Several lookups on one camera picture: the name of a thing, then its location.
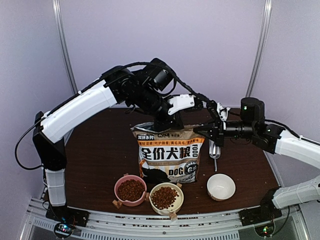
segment white robotic arm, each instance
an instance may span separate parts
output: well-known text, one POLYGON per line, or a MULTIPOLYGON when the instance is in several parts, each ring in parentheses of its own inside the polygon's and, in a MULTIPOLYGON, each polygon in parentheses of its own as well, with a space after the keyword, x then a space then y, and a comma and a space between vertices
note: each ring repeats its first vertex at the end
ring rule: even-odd
MULTIPOLYGON (((147 63, 138 62, 112 68, 52 111, 37 114, 32 139, 45 171, 49 201, 54 208, 51 209, 53 219, 66 222, 68 219, 73 221, 73 218, 80 221, 88 219, 85 217, 87 215, 84 216, 88 213, 81 213, 79 210, 70 212, 72 209, 67 208, 64 135, 98 112, 124 101, 127 106, 138 106, 145 114, 153 116, 156 132, 183 128, 180 111, 201 109, 203 102, 206 102, 212 122, 197 127, 194 131, 211 140, 218 149, 224 145, 224 138, 251 139, 254 145, 267 152, 289 156, 320 169, 320 144, 297 137, 279 125, 265 124, 262 101, 252 97, 243 98, 241 120, 227 121, 229 108, 223 108, 220 103, 194 92, 163 61, 155 58, 147 63), (142 70, 130 72, 126 69, 141 64, 146 65, 142 70), (172 80, 174 87, 178 81, 191 94, 171 97, 169 94, 174 88, 167 94, 157 91, 162 91, 172 80)), ((280 188, 272 192, 272 207, 281 209, 320 199, 319 184, 320 176, 292 187, 280 188)))
MULTIPOLYGON (((276 154, 298 159, 320 169, 320 143, 297 138, 288 130, 284 130, 280 136, 275 146, 276 154)), ((320 175, 294 186, 281 187, 274 193, 272 202, 277 209, 282 209, 313 200, 320 200, 320 175)))

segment white wall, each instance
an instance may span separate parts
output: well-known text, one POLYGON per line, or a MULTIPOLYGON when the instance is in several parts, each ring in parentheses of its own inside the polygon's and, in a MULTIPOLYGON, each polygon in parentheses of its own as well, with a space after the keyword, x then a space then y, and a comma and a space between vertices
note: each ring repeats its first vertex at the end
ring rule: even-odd
MULTIPOLYGON (((196 91, 239 106, 246 95, 264 1, 61 1, 80 89, 106 70, 158 57, 196 91)), ((185 93, 177 88, 175 93, 185 93)))
MULTIPOLYGON (((272 17, 253 96, 266 117, 320 142, 320 2, 272 1, 272 17)), ((320 175, 298 160, 271 155, 285 186, 320 175)), ((303 204, 312 239, 320 236, 320 203, 303 204)))
MULTIPOLYGON (((0 238, 16 239, 31 197, 42 189, 40 169, 26 171, 14 159, 18 138, 72 95, 63 64, 51 0, 2 0, 0 7, 0 238)), ((19 147, 28 167, 40 159, 26 136, 19 147)))

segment white bowl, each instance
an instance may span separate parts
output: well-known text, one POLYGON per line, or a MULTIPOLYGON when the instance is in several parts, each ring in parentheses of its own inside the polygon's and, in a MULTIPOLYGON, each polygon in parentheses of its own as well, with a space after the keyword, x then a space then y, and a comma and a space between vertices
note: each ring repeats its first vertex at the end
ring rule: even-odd
POLYGON ((181 206, 184 203, 184 199, 185 199, 184 193, 182 192, 181 188, 178 187, 177 185, 175 185, 173 183, 169 183, 169 182, 164 182, 164 183, 160 183, 160 184, 156 185, 154 188, 152 188, 152 190, 150 192, 150 196, 149 196, 150 204, 151 204, 151 207, 153 208, 153 210, 156 213, 158 213, 160 215, 164 215, 164 216, 169 216, 172 213, 177 213, 181 209, 181 206), (153 204, 153 202, 151 200, 151 196, 154 194, 155 191, 157 191, 158 189, 160 189, 162 187, 170 187, 170 188, 176 190, 179 196, 175 197, 176 199, 175 199, 172 207, 170 206, 167 209, 160 210, 160 209, 156 208, 156 206, 153 204))
POLYGON ((218 173, 209 178, 206 189, 213 200, 220 202, 231 198, 235 194, 236 184, 228 175, 218 173))

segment wooden tabletop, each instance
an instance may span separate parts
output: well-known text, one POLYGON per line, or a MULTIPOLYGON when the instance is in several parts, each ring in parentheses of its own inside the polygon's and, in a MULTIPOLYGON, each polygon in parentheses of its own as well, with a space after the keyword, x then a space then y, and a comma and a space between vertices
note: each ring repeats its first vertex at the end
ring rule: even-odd
MULTIPOLYGON (((206 110, 183 113, 185 124, 209 119, 206 110)), ((123 213, 156 214, 149 202, 136 207, 116 209, 114 185, 125 173, 139 175, 138 143, 130 128, 152 121, 136 112, 125 114, 123 108, 106 109, 74 129, 66 145, 68 165, 65 171, 66 199, 71 207, 123 213)), ((260 204, 265 193, 277 187, 277 181, 262 150, 244 141, 225 140, 218 172, 235 182, 233 197, 217 202, 207 194, 207 180, 215 174, 214 160, 209 157, 208 140, 201 148, 198 181, 183 184, 184 203, 179 214, 202 214, 248 208, 260 204)), ((148 191, 153 185, 148 184, 148 191)))

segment dog food kibble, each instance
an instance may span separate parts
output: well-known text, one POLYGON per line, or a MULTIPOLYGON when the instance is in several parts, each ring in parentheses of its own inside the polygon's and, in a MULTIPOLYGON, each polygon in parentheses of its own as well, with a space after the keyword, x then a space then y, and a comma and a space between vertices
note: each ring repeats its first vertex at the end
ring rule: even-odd
POLYGON ((169 186, 163 186, 152 194, 151 200, 157 209, 163 210, 174 206, 175 197, 179 197, 176 190, 169 186))
POLYGON ((140 181, 131 179, 121 183, 117 194, 122 201, 128 200, 134 202, 141 198, 144 191, 145 187, 140 181))

